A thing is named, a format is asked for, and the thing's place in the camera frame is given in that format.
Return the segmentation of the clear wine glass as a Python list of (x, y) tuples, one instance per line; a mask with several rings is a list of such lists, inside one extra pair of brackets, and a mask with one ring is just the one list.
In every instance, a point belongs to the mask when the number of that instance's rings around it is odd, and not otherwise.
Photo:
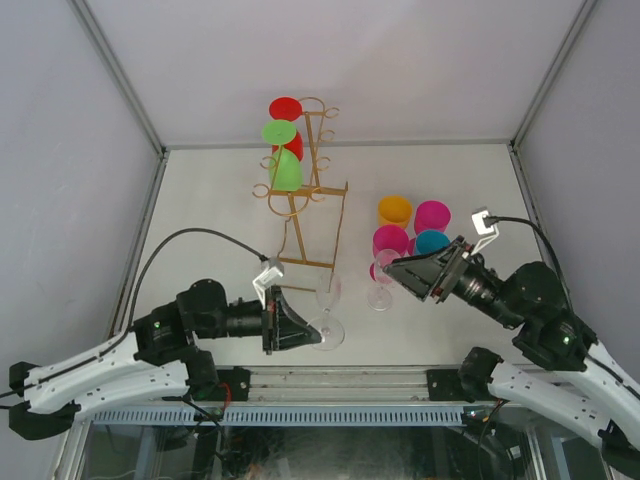
[(384, 273), (384, 268), (399, 258), (400, 254), (397, 251), (383, 249), (379, 251), (372, 264), (374, 285), (368, 290), (367, 303), (375, 311), (384, 312), (392, 306), (393, 297), (389, 287), (393, 284), (393, 280)]
[(312, 347), (318, 351), (331, 351), (341, 346), (345, 340), (342, 323), (334, 316), (334, 310), (341, 298), (342, 282), (333, 271), (323, 273), (315, 289), (320, 314), (310, 325), (320, 333), (321, 341)]

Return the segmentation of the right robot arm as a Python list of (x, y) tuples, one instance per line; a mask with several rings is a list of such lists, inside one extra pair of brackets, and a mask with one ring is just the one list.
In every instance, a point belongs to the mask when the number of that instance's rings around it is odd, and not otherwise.
[(449, 296), (464, 301), (514, 332), (512, 344), (527, 360), (578, 390), (541, 381), (475, 347), (457, 371), (466, 400), (520, 404), (576, 433), (618, 472), (638, 478), (639, 384), (572, 312), (560, 280), (545, 263), (526, 263), (502, 280), (457, 238), (434, 253), (396, 259), (383, 271), (421, 301), (442, 303)]

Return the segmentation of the green plastic wine glass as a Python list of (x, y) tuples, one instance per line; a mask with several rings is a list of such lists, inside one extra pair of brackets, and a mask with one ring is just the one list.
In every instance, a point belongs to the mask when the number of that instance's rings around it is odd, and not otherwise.
[(301, 136), (296, 126), (284, 119), (271, 120), (261, 135), (272, 147), (267, 165), (271, 187), (284, 192), (298, 190), (303, 183), (303, 174), (298, 155)]

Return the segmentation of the orange plastic wine glass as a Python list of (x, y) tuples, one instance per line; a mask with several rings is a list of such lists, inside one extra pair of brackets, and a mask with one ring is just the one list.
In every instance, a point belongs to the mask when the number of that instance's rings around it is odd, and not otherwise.
[(395, 225), (406, 229), (413, 214), (412, 204), (408, 199), (399, 195), (383, 197), (377, 206), (377, 220), (379, 226)]

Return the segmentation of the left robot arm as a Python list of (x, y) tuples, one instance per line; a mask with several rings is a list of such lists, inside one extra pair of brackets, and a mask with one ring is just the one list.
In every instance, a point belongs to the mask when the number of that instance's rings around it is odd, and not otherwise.
[(212, 353), (198, 341), (243, 337), (260, 338), (267, 354), (322, 340), (278, 286), (268, 288), (263, 300), (230, 303), (221, 283), (200, 280), (90, 350), (50, 366), (12, 365), (9, 385), (21, 401), (9, 407), (8, 426), (23, 439), (37, 441), (137, 401), (209, 399), (218, 390), (219, 376)]

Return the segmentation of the cyan plastic wine glass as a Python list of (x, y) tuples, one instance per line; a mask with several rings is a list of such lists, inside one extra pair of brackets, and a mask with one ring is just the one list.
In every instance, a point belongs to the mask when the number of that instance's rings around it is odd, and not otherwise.
[(450, 244), (449, 238), (438, 230), (424, 230), (419, 233), (413, 243), (413, 255), (427, 255), (434, 253)]

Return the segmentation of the magenta wine glass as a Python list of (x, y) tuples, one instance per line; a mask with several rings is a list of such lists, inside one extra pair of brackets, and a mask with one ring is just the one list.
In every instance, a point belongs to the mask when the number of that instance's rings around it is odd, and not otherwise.
[(444, 203), (436, 200), (422, 202), (415, 212), (413, 222), (414, 237), (409, 240), (407, 254), (413, 255), (411, 253), (411, 249), (413, 247), (414, 239), (422, 231), (438, 230), (445, 234), (445, 230), (451, 221), (451, 217), (451, 212)]
[(409, 246), (409, 236), (406, 231), (397, 225), (383, 225), (379, 227), (372, 237), (372, 253), (373, 257), (382, 250), (393, 250), (400, 256), (403, 256)]

